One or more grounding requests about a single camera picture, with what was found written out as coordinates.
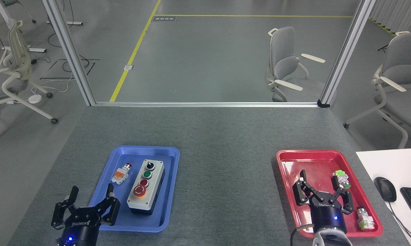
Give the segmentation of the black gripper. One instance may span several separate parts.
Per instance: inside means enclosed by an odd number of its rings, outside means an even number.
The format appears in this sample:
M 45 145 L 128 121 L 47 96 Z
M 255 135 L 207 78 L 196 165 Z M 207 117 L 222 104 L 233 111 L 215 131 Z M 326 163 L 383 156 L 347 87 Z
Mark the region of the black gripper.
M 65 225 L 62 236 L 57 239 L 58 246 L 95 246 L 101 224 L 114 226 L 120 210 L 120 201 L 114 195 L 114 186 L 109 183 L 106 197 L 96 205 L 96 213 L 87 215 L 87 211 L 77 211 L 75 201 L 79 188 L 73 186 L 68 198 L 56 203 L 51 226 L 61 229 Z M 71 213 L 64 221 L 65 210 Z
M 307 182 L 305 170 L 301 170 L 300 177 L 293 184 L 293 194 L 296 204 L 302 206 L 309 201 L 314 233 L 323 229 L 334 228 L 347 233 L 343 213 L 349 215 L 354 211 L 352 193 L 341 187 L 336 176 L 332 176 L 331 181 L 335 193 L 330 197 L 330 203 L 328 202 L 328 199 L 324 199 L 320 192 Z M 342 198 L 343 206 L 337 201 L 339 196 Z

